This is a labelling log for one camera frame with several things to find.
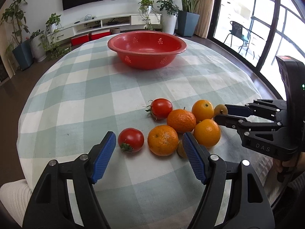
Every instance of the tomato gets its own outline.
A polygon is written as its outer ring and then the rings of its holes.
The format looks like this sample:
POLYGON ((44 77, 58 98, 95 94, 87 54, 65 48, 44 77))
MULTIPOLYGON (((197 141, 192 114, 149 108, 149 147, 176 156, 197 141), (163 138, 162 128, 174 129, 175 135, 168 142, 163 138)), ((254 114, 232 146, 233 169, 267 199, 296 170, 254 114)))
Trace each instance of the tomato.
POLYGON ((126 128, 120 133, 117 142, 122 151, 137 152, 144 144, 144 135, 137 129, 126 128))
POLYGON ((156 99, 148 106, 146 112, 150 112, 156 120, 166 119, 171 111, 173 111, 173 104, 164 98, 156 99))

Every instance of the glass door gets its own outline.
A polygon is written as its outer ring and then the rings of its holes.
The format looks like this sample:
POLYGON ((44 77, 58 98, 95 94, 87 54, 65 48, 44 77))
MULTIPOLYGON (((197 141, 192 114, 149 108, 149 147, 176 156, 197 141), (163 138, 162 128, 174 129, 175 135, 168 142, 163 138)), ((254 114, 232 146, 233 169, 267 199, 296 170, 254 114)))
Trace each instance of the glass door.
POLYGON ((269 35, 274 6, 274 0, 221 0, 214 38, 256 66, 269 35))
POLYGON ((305 20, 292 0, 215 0, 208 39, 245 63, 286 99, 275 56, 305 63, 305 20))
POLYGON ((274 40, 260 72, 286 99, 285 87, 275 56, 291 56, 305 63, 305 23, 291 0, 281 0, 280 16, 274 40))

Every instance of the curtain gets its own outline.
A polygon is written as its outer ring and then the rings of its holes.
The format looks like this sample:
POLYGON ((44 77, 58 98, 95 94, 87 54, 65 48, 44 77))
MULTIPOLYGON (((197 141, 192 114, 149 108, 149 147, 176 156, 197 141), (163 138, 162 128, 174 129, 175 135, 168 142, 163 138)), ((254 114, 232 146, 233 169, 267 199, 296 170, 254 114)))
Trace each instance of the curtain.
POLYGON ((196 13, 200 15, 195 34, 201 38, 206 38, 212 18, 214 0, 199 0, 196 13))

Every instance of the white cabinet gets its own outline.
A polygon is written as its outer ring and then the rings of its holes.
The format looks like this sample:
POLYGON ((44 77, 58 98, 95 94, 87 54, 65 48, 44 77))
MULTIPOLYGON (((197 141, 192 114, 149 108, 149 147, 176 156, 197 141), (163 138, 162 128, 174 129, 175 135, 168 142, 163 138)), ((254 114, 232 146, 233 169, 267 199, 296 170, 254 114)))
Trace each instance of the white cabinet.
MULTIPOLYGON (((160 24, 161 15, 149 15, 151 24, 160 24)), ((132 15, 132 25, 145 25, 146 21, 140 15, 132 15)))
POLYGON ((66 40, 66 39, 72 38, 72 37, 74 37, 73 27, 63 29, 63 30, 59 31, 58 33, 55 33, 53 36, 55 37, 53 42, 59 42, 61 40, 66 40))

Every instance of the red box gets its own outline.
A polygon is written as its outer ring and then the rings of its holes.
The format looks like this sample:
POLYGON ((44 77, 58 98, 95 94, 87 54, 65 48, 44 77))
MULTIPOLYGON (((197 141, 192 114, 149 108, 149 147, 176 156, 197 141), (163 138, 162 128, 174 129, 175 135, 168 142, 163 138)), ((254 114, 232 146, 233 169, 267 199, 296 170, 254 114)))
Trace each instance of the red box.
POLYGON ((94 32, 94 33, 91 33, 90 39, 91 39, 91 40, 98 40, 98 39, 100 39, 100 38, 103 38, 103 37, 109 36, 109 35, 110 35, 110 30, 104 30, 104 31, 94 32))
POLYGON ((83 43, 86 43, 89 41, 90 41, 90 39, 89 39, 89 33, 88 33, 86 35, 77 36, 77 37, 72 38, 71 44, 72 44, 72 46, 75 46, 75 45, 80 45, 80 44, 83 44, 83 43))

